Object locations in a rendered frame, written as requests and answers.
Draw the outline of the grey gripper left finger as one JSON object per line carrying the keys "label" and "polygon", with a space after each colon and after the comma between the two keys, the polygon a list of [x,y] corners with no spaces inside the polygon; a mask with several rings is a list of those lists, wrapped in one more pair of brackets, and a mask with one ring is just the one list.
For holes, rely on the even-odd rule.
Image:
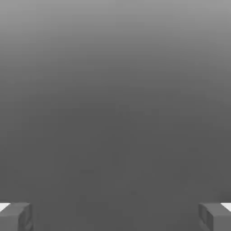
{"label": "grey gripper left finger", "polygon": [[30,203],[0,203],[0,231],[34,231]]}

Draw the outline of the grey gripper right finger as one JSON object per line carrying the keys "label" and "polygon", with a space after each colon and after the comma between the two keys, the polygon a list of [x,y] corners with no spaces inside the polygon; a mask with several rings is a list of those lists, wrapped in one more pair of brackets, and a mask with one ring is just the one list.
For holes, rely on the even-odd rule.
{"label": "grey gripper right finger", "polygon": [[202,231],[231,231],[231,203],[199,203]]}

